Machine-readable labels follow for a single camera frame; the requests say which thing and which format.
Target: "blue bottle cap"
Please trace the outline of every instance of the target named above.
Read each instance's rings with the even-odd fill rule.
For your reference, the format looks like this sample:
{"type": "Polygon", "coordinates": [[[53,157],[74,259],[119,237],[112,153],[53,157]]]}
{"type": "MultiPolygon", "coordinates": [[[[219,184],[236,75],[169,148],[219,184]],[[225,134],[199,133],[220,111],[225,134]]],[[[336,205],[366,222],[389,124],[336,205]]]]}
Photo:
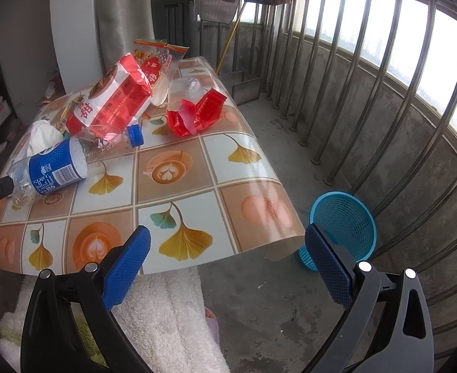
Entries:
{"type": "Polygon", "coordinates": [[[134,124],[127,126],[126,131],[128,132],[128,138],[130,139],[132,147],[138,147],[139,145],[144,144],[144,137],[140,125],[134,124]]]}

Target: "yellow stick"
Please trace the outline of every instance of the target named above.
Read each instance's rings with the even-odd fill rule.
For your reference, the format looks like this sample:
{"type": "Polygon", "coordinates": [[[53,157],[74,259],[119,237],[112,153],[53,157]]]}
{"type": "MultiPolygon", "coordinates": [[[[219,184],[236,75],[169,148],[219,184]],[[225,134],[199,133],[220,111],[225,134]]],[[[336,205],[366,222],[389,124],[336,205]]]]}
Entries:
{"type": "Polygon", "coordinates": [[[223,59],[225,59],[225,55],[227,54],[228,46],[230,45],[230,42],[232,41],[232,38],[235,34],[235,31],[237,30],[237,27],[239,26],[240,23],[240,18],[242,17],[242,12],[244,11],[244,7],[246,6],[247,1],[244,1],[244,4],[242,5],[242,9],[239,12],[239,15],[237,16],[237,20],[235,21],[235,24],[233,24],[232,30],[230,31],[230,36],[228,37],[227,42],[225,43],[225,47],[223,48],[223,53],[220,57],[220,61],[218,62],[217,65],[217,74],[220,74],[220,68],[223,63],[223,59]]]}

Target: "silver screw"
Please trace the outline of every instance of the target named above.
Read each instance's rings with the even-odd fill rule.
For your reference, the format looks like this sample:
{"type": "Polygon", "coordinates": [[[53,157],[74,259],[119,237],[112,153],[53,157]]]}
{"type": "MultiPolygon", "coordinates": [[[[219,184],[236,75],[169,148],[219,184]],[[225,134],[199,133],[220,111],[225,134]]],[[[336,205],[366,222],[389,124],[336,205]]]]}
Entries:
{"type": "Polygon", "coordinates": [[[416,278],[416,272],[413,269],[408,268],[407,270],[404,271],[406,276],[408,276],[410,279],[416,278]]]}
{"type": "Polygon", "coordinates": [[[359,264],[358,264],[359,268],[363,271],[363,272],[370,272],[372,270],[372,266],[370,263],[366,262],[365,260],[362,260],[359,264]]]}
{"type": "Polygon", "coordinates": [[[95,262],[89,262],[85,265],[86,272],[95,272],[97,270],[97,264],[95,262]]]}
{"type": "Polygon", "coordinates": [[[40,271],[39,276],[42,279],[47,279],[50,276],[50,269],[43,269],[40,271]]]}

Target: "table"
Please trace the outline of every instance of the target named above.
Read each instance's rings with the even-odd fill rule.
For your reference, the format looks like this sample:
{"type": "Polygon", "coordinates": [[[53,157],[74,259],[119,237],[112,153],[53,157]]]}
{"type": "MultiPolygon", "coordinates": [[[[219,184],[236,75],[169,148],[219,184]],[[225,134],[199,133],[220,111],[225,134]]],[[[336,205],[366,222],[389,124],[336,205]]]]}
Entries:
{"type": "MultiPolygon", "coordinates": [[[[32,206],[0,201],[0,268],[37,275],[80,270],[119,246],[137,225],[152,236],[141,273],[199,265],[274,243],[283,258],[304,229],[270,163],[227,90],[204,58],[185,59],[175,77],[193,76],[226,95],[221,118],[200,135],[178,138],[166,105],[141,118],[144,144],[106,159],[102,174],[32,206]]],[[[90,88],[47,104],[36,120],[62,128],[67,106],[90,88]]],[[[2,176],[27,144],[21,138],[2,176]]]]}

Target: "curtain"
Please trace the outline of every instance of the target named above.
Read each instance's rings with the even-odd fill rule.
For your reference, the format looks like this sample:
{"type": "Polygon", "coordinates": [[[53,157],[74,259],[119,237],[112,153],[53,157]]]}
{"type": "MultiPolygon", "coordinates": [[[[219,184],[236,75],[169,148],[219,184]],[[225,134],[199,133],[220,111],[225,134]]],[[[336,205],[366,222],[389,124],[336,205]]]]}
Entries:
{"type": "Polygon", "coordinates": [[[132,51],[134,39],[154,39],[151,0],[96,0],[106,69],[132,51]]]}

